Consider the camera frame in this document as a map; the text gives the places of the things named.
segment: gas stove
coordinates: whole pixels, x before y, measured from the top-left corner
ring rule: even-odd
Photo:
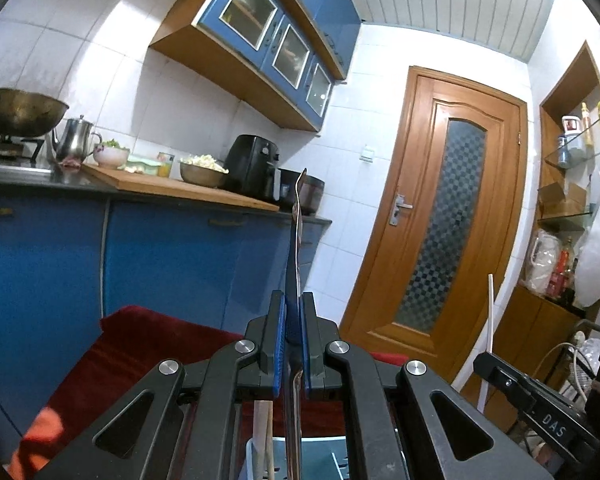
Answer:
[[[30,156],[25,155],[25,143],[34,145]],[[51,173],[51,166],[45,157],[39,156],[44,143],[44,139],[19,139],[14,142],[11,137],[0,136],[0,170]]]

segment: wooden cutting board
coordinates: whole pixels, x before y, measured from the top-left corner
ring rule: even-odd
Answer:
[[[174,196],[190,200],[202,200],[203,202],[264,209],[266,211],[278,211],[280,209],[277,205],[249,198],[248,196],[238,195],[222,189],[187,184],[181,180],[173,180],[162,176],[127,173],[122,170],[107,170],[92,164],[83,164],[82,170],[120,191]]]

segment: electrical cable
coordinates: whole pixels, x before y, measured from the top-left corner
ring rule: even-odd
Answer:
[[[591,370],[593,374],[595,374],[595,372],[593,371],[593,368],[591,367],[591,363],[589,363],[587,356],[584,355],[582,350],[580,350],[576,345],[574,345],[572,343],[558,343],[556,346],[551,348],[551,350],[549,350],[544,355],[544,357],[540,360],[540,362],[538,363],[538,366],[536,367],[534,372],[531,374],[531,377],[533,378],[536,376],[536,374],[538,373],[538,370],[544,363],[545,359],[547,359],[549,357],[549,355],[551,355],[552,352],[554,352],[554,350],[557,350],[558,348],[564,348],[564,347],[570,348],[573,351],[573,377],[575,378],[576,389],[577,389],[578,393],[582,396],[584,401],[587,402],[587,396],[584,394],[584,390],[582,389],[582,386],[580,386],[580,381],[578,380],[578,374],[577,374],[577,370],[576,370],[576,364],[578,363],[578,359],[577,359],[578,354],[580,354],[584,358],[584,362],[587,364],[587,367],[589,367],[589,370]]]

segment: wok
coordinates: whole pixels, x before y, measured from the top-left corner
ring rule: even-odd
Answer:
[[[69,106],[44,94],[0,88],[0,136],[39,137],[55,128]]]

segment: cardboard box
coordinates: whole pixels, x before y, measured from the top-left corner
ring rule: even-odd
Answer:
[[[538,190],[542,218],[577,215],[587,210],[587,190],[570,183],[565,194],[561,184],[554,182]]]

